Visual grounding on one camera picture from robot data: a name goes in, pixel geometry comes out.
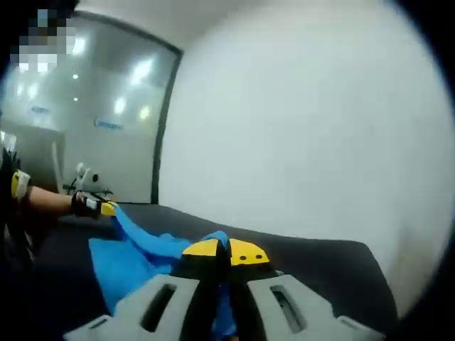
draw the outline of sleeve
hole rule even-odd
[[[19,170],[6,149],[3,146],[1,149],[0,205],[11,208],[15,202],[20,203],[25,198],[30,175]]]

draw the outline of glass wall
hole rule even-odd
[[[1,130],[17,136],[22,168],[59,189],[55,169],[66,187],[82,162],[115,200],[150,202],[159,118],[179,51],[86,14],[68,21],[64,38],[34,50],[22,49],[11,64],[1,102]]]

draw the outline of pixelated area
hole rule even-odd
[[[80,45],[70,18],[62,18],[53,9],[40,9],[36,18],[29,20],[27,35],[19,37],[19,44],[11,51],[11,62],[21,72],[46,73],[57,65],[59,56],[80,49]]]

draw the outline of white wall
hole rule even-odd
[[[186,51],[159,200],[235,227],[365,242],[402,315],[446,242],[454,146],[440,71],[390,4],[265,6]]]

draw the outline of ceiling light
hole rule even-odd
[[[47,63],[38,63],[37,71],[38,71],[38,73],[46,73],[48,71],[48,64]]]
[[[85,50],[85,39],[84,38],[76,38],[73,47],[73,55],[80,55]]]
[[[126,104],[125,98],[119,98],[115,101],[114,113],[120,115],[125,110]]]
[[[28,98],[33,99],[38,94],[38,85],[36,83],[28,87]]]
[[[28,71],[28,63],[19,63],[19,71],[22,73]]]
[[[22,92],[23,92],[23,85],[22,85],[22,84],[19,84],[19,85],[17,86],[17,93],[16,93],[16,94],[17,94],[18,96],[21,96],[21,95],[22,95]]]
[[[133,85],[139,84],[151,71],[151,60],[144,60],[134,68],[131,76]]]
[[[147,119],[150,116],[150,108],[148,106],[142,107],[141,111],[139,112],[139,119],[141,121]]]

